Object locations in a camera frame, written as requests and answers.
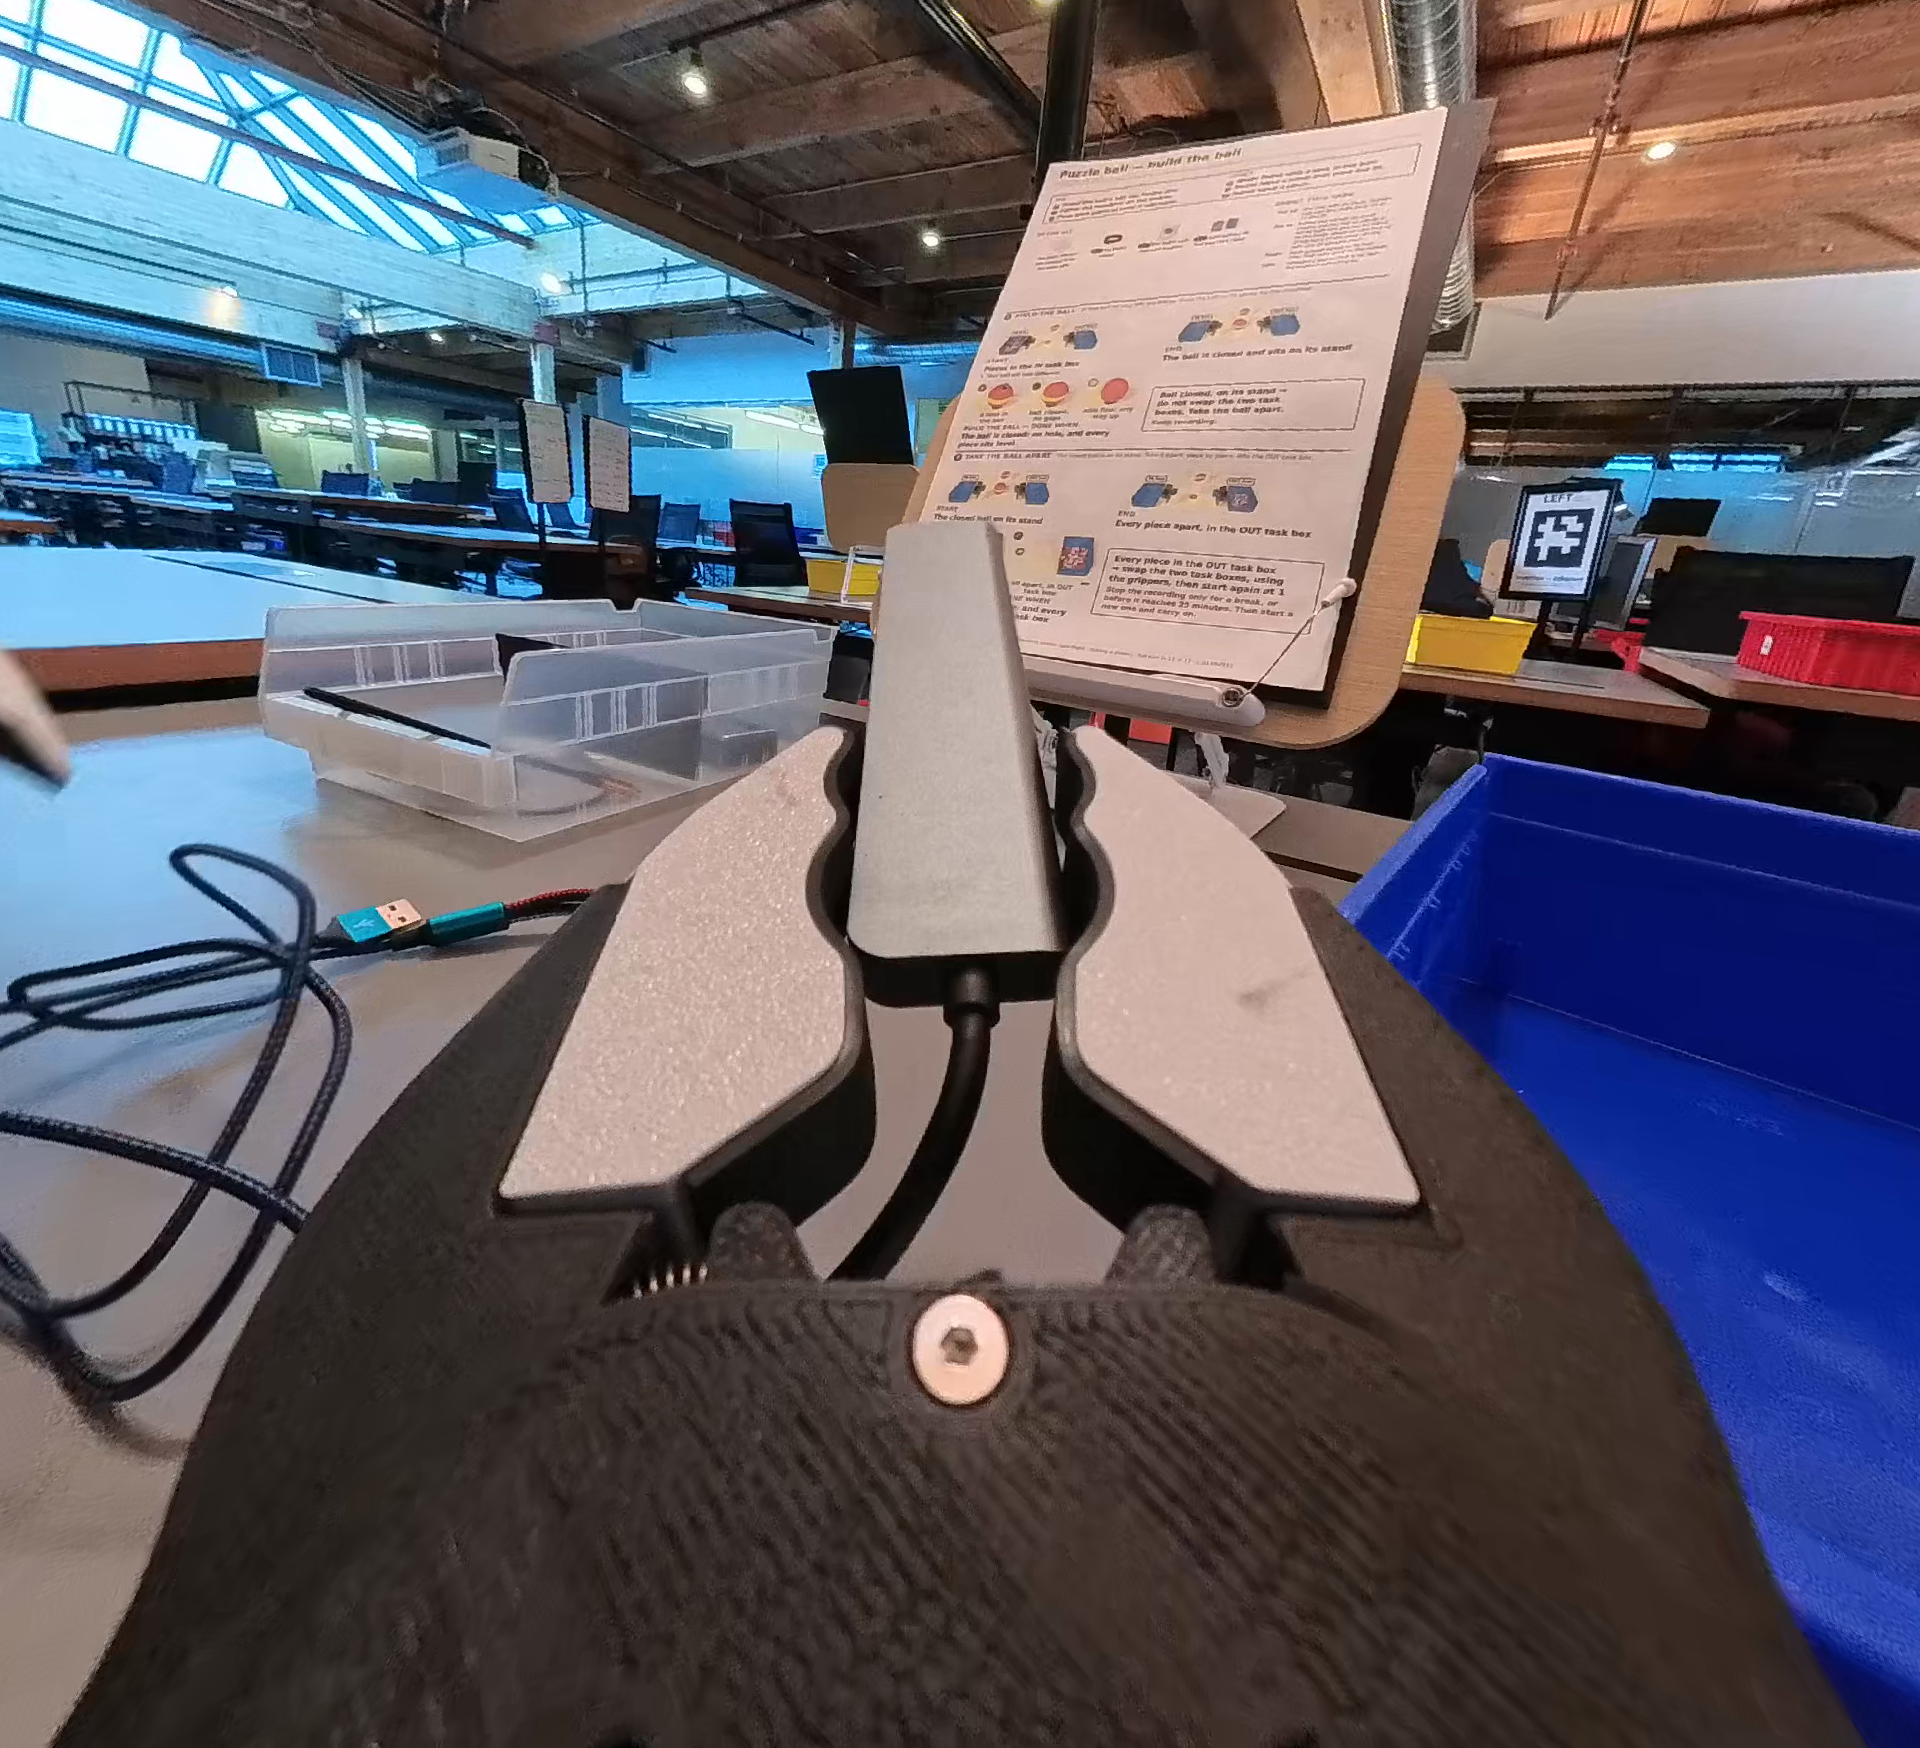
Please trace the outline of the ceiling projector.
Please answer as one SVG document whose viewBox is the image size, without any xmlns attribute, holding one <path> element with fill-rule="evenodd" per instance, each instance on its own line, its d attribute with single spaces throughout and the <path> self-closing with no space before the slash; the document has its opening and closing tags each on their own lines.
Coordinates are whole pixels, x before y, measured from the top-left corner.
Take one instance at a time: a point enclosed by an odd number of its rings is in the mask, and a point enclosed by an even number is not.
<svg viewBox="0 0 1920 1748">
<path fill-rule="evenodd" d="M 483 208 L 517 208 L 532 195 L 552 195 L 548 160 L 515 139 L 473 129 L 440 129 L 414 149 L 416 178 Z"/>
</svg>

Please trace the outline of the black white marker sign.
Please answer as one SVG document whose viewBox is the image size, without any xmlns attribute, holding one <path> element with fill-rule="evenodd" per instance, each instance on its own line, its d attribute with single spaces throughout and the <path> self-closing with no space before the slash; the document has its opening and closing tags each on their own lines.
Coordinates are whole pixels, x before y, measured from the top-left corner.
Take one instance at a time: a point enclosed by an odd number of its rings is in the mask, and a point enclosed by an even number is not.
<svg viewBox="0 0 1920 1748">
<path fill-rule="evenodd" d="M 1620 481 L 1523 484 L 1500 574 L 1503 602 L 1588 602 L 1608 555 Z"/>
</svg>

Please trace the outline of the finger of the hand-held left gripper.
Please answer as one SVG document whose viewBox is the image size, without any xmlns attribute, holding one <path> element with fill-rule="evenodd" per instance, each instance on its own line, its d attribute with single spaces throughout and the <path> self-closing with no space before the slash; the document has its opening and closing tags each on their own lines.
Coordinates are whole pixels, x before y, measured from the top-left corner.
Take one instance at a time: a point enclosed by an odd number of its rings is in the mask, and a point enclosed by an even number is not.
<svg viewBox="0 0 1920 1748">
<path fill-rule="evenodd" d="M 4 650 L 0 668 L 2 762 L 47 784 L 65 784 L 71 756 L 58 716 L 13 654 Z"/>
</svg>

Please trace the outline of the grey slim USB hub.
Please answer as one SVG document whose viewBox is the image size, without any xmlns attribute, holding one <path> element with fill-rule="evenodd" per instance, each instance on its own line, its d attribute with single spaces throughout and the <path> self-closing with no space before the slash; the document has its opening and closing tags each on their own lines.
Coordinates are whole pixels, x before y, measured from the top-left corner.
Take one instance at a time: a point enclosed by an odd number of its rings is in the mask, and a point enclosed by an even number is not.
<svg viewBox="0 0 1920 1748">
<path fill-rule="evenodd" d="M 1050 992 L 1060 854 L 1009 587 L 982 522 L 884 539 L 845 936 L 883 1007 L 948 1030 L 925 1133 L 840 1281 L 888 1277 L 950 1181 L 984 1096 L 996 1013 Z"/>
</svg>

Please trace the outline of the clear plastic organizer box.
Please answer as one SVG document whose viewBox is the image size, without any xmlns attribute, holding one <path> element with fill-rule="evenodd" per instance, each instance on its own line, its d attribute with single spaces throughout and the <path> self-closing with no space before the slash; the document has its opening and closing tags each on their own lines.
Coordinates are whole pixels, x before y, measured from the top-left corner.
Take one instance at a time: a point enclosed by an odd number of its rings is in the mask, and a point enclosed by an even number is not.
<svg viewBox="0 0 1920 1748">
<path fill-rule="evenodd" d="M 259 718 L 315 780 L 532 843 L 774 759 L 815 730 L 830 650 L 665 602 L 271 608 Z"/>
</svg>

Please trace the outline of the grey desk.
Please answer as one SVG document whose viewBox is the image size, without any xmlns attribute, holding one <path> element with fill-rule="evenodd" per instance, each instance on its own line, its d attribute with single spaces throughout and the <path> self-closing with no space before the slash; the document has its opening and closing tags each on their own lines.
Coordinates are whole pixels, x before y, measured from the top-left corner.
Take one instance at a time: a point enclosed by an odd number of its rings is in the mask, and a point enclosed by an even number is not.
<svg viewBox="0 0 1920 1748">
<path fill-rule="evenodd" d="M 4 986 L 13 976 L 148 944 L 230 931 L 169 870 L 185 841 L 217 841 L 296 871 L 319 920 L 405 895 L 429 912 L 490 897 L 624 879 L 708 793 L 512 846 L 367 793 L 318 782 L 299 750 L 266 737 L 254 703 L 162 704 L 65 718 L 72 767 L 58 793 L 4 778 Z M 1291 879 L 1345 895 L 1404 832 L 1404 819 L 1295 802 L 1258 846 Z M 397 1091 L 514 976 L 543 937 L 514 930 L 445 956 L 372 956 L 337 975 L 352 1050 L 299 1201 L 324 1192 Z M 875 1008 L 876 1144 L 856 1181 L 804 1223 L 827 1270 L 883 1205 L 936 1093 L 946 1055 L 939 1010 Z M 1090 1278 L 1113 1229 L 1044 1160 L 1037 1087 L 1050 1010 L 1004 1004 L 973 1139 L 898 1277 L 1000 1268 L 1015 1281 Z M 254 1014 L 127 1032 L 51 1032 L 4 1055 L 4 1105 L 98 1121 L 203 1151 L 254 1063 Z M 235 1165 L 267 1177 L 324 1066 L 328 1034 L 299 1007 Z M 178 1183 L 116 1160 L 4 1139 L 4 1235 L 56 1292 L 85 1292 L 127 1268 L 177 1199 Z M 166 1347 L 219 1283 L 247 1211 L 210 1204 L 154 1277 L 76 1324 L 114 1365 Z M 88 1418 L 4 1328 L 4 1663 L 2 1741 L 49 1744 L 108 1643 L 146 1563 L 205 1399 L 286 1246 L 275 1233 L 231 1310 L 151 1396 Z"/>
</svg>

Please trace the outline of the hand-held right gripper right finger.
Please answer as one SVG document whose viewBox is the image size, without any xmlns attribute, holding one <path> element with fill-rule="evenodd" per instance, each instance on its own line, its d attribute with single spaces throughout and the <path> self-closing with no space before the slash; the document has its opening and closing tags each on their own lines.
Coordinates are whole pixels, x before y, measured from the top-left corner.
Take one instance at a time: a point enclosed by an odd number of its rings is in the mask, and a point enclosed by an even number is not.
<svg viewBox="0 0 1920 1748">
<path fill-rule="evenodd" d="M 1270 1214 L 1400 1218 L 1420 1187 L 1302 892 L 1213 802 L 1100 728 L 1058 747 L 1072 940 L 1044 1151 L 1122 1229 L 1188 1208 L 1213 1240 Z"/>
</svg>

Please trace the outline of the red plastic bin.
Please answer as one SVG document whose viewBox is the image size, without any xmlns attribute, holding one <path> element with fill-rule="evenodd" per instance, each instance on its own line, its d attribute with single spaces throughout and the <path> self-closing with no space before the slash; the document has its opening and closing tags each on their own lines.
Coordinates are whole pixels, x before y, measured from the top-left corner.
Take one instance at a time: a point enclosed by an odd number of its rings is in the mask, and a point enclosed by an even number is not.
<svg viewBox="0 0 1920 1748">
<path fill-rule="evenodd" d="M 1862 694 L 1917 697 L 1917 624 L 1774 609 L 1741 612 L 1742 670 Z"/>
</svg>

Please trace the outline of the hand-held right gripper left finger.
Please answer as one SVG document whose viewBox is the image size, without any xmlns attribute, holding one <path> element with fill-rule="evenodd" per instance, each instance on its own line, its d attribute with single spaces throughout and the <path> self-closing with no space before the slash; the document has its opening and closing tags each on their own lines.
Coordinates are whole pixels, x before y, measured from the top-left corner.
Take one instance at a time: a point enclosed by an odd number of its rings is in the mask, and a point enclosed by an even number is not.
<svg viewBox="0 0 1920 1748">
<path fill-rule="evenodd" d="M 856 739 L 821 727 L 636 867 L 504 1170 L 515 1211 L 640 1208 L 704 1239 L 739 1201 L 799 1223 L 876 1136 L 844 936 Z"/>
</svg>

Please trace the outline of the black office chair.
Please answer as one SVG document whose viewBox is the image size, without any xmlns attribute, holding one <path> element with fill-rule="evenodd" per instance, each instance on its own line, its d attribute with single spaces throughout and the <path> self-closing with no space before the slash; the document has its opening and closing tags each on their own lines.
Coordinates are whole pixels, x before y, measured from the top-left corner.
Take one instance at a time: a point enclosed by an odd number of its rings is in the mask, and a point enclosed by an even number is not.
<svg viewBox="0 0 1920 1748">
<path fill-rule="evenodd" d="M 733 586 L 806 586 L 795 515 L 785 501 L 729 501 Z"/>
</svg>

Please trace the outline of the black monitor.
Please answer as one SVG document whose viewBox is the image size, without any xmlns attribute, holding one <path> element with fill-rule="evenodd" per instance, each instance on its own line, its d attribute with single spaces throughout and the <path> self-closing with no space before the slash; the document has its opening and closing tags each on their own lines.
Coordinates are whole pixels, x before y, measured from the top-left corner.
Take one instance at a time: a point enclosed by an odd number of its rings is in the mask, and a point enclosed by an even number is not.
<svg viewBox="0 0 1920 1748">
<path fill-rule="evenodd" d="M 1911 555 L 1784 555 L 1680 546 L 1651 580 L 1644 646 L 1737 657 L 1747 612 L 1893 622 L 1914 568 Z"/>
</svg>

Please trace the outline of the blue plastic bin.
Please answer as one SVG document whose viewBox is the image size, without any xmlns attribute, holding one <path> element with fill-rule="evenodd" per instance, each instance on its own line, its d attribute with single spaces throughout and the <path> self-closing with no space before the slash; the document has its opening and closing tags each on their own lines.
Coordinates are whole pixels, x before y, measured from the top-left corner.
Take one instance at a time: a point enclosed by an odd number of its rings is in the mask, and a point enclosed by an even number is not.
<svg viewBox="0 0 1920 1748">
<path fill-rule="evenodd" d="M 1862 1737 L 1916 1744 L 1916 834 L 1494 755 L 1340 907 L 1596 1190 Z"/>
</svg>

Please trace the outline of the wooden stand black panel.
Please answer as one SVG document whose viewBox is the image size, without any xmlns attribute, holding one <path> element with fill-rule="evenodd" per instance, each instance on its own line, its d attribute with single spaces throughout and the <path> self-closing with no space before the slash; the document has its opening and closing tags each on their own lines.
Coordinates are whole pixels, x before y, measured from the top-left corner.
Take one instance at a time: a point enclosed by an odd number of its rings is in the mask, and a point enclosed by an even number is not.
<svg viewBox="0 0 1920 1748">
<path fill-rule="evenodd" d="M 826 451 L 826 539 L 840 553 L 878 552 L 905 522 L 919 479 L 902 370 L 819 368 L 806 378 Z"/>
</svg>

